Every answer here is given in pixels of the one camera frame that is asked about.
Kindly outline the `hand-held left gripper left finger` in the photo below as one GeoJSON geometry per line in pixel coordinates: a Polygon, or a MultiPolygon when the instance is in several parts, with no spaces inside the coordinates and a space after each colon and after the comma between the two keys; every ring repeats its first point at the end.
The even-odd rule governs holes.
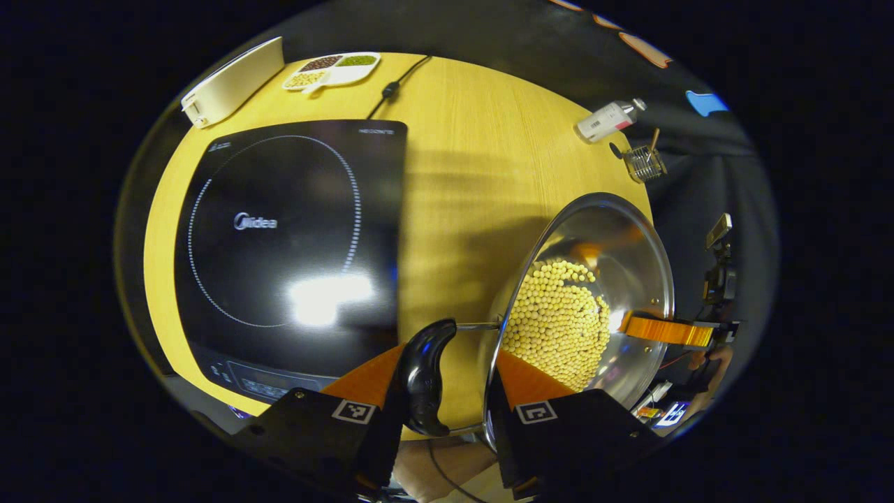
{"type": "Polygon", "coordinates": [[[384,351],[320,392],[292,388],[234,434],[234,446],[338,501],[381,499],[406,413],[403,351],[384,351]]]}

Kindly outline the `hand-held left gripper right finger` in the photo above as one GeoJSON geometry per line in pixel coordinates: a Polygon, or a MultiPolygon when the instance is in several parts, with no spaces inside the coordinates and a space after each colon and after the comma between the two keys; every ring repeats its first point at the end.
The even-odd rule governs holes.
{"type": "Polygon", "coordinates": [[[607,392],[572,391],[504,350],[488,385],[488,425],[502,486],[515,500],[591,493],[662,445],[607,392]]]}

